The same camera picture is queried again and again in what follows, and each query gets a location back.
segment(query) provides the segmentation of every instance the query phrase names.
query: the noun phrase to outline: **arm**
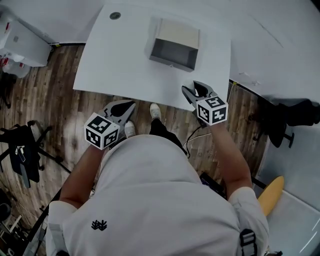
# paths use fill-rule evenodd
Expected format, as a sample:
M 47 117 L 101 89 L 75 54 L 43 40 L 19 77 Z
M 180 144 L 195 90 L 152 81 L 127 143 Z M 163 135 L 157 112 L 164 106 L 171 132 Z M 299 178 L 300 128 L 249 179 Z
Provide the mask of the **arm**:
M 80 208 L 88 199 L 104 150 L 90 145 L 61 188 L 60 201 Z
M 252 188 L 249 166 L 223 123 L 210 126 L 227 198 L 241 187 Z

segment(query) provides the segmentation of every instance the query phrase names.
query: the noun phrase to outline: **person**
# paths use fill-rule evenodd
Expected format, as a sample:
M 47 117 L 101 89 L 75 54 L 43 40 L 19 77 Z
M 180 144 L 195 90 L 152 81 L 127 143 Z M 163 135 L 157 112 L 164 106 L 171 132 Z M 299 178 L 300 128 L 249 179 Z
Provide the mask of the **person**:
M 263 255 L 267 219 L 249 167 L 224 124 L 210 130 L 227 200 L 202 185 L 180 141 L 161 123 L 157 104 L 150 114 L 150 134 L 136 136 L 133 123 L 126 124 L 127 139 L 106 153 L 91 198 L 104 151 L 85 151 L 59 201 L 49 205 L 47 255 Z M 243 230 L 255 237 L 249 254 L 241 243 Z

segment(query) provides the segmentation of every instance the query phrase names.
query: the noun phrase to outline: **black logo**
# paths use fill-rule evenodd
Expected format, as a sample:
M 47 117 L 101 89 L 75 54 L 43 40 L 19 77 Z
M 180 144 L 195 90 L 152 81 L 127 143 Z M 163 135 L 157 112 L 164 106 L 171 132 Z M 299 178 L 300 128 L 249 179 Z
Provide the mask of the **black logo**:
M 99 221 L 92 221 L 92 226 L 91 228 L 93 228 L 93 230 L 101 230 L 101 231 L 104 231 L 106 228 L 107 228 L 107 222 L 102 220 L 101 222 Z

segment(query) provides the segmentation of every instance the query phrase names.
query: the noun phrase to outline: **black cable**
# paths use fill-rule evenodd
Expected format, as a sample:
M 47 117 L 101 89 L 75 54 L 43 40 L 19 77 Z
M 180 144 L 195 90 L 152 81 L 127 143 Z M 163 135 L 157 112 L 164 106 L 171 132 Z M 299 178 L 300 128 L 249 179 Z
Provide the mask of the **black cable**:
M 194 135 L 194 134 L 196 133 L 196 131 L 198 131 L 200 128 L 201 128 L 201 126 L 199 126 L 197 129 L 195 129 L 195 130 L 193 131 L 193 133 L 191 133 L 191 135 L 189 136 L 189 138 L 186 140 L 185 146 L 186 146 L 186 151 L 188 152 L 188 159 L 190 158 L 190 152 L 189 152 L 189 149 L 188 149 L 188 142 L 189 142 L 190 138 L 192 137 L 192 135 Z

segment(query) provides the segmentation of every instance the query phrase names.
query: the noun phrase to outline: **black pants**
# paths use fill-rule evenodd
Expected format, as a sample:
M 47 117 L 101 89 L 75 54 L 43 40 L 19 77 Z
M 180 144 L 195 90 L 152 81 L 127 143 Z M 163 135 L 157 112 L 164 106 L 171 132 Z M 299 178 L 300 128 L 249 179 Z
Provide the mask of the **black pants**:
M 156 118 L 152 121 L 150 134 L 160 136 L 160 137 L 168 139 L 169 141 L 172 141 L 180 149 L 182 149 L 182 151 L 185 154 L 187 154 L 187 152 L 182 147 L 181 142 L 178 140 L 177 136 L 174 135 L 172 132 L 167 131 L 167 128 L 163 125 L 163 123 L 159 119 Z

